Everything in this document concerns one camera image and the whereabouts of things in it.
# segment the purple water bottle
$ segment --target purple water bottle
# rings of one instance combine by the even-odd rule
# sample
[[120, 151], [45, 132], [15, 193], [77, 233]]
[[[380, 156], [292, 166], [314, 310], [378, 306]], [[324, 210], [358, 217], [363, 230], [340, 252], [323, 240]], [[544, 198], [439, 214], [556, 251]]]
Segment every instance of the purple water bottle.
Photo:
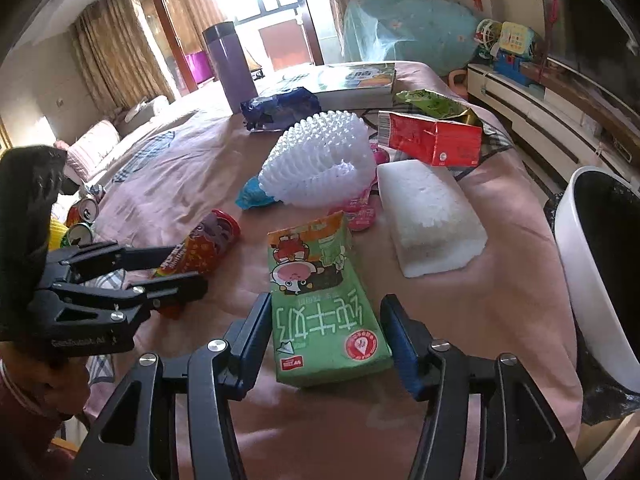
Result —
[[258, 96], [249, 66], [244, 57], [234, 22], [222, 22], [204, 30], [209, 55], [222, 83], [226, 100], [235, 114], [240, 112], [240, 103]]

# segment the white foam block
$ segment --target white foam block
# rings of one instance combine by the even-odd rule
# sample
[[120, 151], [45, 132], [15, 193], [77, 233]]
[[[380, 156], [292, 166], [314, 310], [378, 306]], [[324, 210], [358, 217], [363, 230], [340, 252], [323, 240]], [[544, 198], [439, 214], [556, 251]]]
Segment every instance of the white foam block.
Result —
[[466, 266], [486, 245], [486, 231], [447, 168], [419, 160], [378, 166], [382, 207], [407, 278]]

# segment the book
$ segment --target book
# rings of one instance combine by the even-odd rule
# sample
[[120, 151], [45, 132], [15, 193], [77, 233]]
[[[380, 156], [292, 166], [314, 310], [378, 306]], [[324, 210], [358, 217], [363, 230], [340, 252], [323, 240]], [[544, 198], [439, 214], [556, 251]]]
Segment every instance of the book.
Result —
[[394, 63], [301, 65], [276, 76], [280, 79], [260, 95], [274, 95], [302, 86], [316, 95], [324, 112], [393, 105]]

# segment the purple storage box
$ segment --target purple storage box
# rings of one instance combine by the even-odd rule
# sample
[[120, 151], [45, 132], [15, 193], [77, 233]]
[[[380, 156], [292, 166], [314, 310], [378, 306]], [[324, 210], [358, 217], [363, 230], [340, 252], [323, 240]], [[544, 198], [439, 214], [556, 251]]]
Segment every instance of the purple storage box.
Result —
[[206, 52], [201, 50], [195, 54], [187, 54], [184, 57], [187, 59], [187, 65], [189, 65], [191, 75], [193, 75], [197, 84], [213, 77], [213, 70]]

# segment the green snack bag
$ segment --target green snack bag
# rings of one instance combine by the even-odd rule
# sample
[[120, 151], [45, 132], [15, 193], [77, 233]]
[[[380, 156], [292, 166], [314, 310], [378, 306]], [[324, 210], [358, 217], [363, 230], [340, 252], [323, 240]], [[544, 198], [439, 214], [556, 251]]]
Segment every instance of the green snack bag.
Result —
[[430, 90], [398, 92], [396, 102], [412, 104], [439, 121], [457, 121], [472, 126], [482, 126], [480, 119], [471, 108]]
[[278, 382], [311, 386], [389, 368], [391, 350], [353, 268], [343, 212], [268, 240]]

